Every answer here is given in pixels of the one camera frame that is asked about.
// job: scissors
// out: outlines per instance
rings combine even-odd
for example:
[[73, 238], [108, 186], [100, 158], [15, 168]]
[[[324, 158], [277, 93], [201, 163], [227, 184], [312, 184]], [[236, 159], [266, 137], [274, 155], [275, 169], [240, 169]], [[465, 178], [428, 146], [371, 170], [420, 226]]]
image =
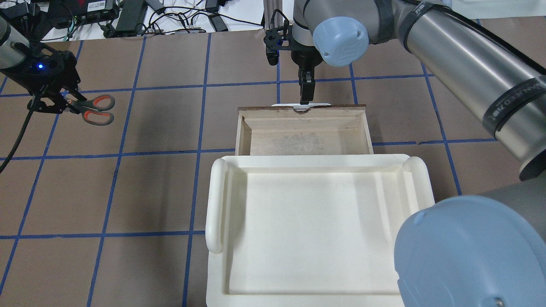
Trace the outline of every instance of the scissors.
[[[67, 99], [68, 106], [70, 107], [70, 112], [75, 114], [81, 114], [84, 121], [95, 126], [106, 126], [111, 124], [114, 121], [114, 115], [110, 112], [104, 112], [112, 109], [116, 104], [116, 100], [111, 95], [100, 95], [99, 97], [92, 100], [71, 100]], [[96, 121], [90, 119], [90, 115], [101, 116], [103, 121]]]

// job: white label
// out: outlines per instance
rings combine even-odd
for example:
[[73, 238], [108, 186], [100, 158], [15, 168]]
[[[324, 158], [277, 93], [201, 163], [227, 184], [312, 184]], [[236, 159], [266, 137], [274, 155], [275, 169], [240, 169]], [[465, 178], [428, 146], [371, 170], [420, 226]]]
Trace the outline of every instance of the white label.
[[99, 11], [106, 8], [106, 1], [91, 2], [87, 5], [87, 11]]

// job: wooden box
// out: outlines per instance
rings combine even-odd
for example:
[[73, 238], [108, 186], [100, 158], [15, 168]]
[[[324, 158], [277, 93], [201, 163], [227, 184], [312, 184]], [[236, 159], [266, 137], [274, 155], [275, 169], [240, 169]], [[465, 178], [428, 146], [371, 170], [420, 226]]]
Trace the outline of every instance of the wooden box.
[[329, 105], [296, 111], [293, 107], [242, 107], [235, 154], [372, 154], [366, 106]]

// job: light blue round cap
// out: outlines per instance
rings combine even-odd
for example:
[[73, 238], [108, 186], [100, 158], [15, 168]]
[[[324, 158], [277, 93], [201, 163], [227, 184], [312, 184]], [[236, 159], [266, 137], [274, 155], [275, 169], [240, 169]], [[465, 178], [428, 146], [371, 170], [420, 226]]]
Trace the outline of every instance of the light blue round cap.
[[324, 20], [315, 28], [313, 42], [326, 63], [343, 67], [362, 57], [370, 40], [360, 21], [338, 16]]
[[412, 215], [394, 263], [406, 307], [546, 305], [546, 243], [490, 198], [449, 198]]

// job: white tray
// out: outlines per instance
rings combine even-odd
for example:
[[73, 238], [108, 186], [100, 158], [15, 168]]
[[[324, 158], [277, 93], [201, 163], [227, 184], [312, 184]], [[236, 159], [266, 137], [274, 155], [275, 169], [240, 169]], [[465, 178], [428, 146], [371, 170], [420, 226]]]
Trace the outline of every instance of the white tray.
[[433, 204], [417, 157], [218, 159], [207, 305], [402, 307], [394, 241], [406, 218]]

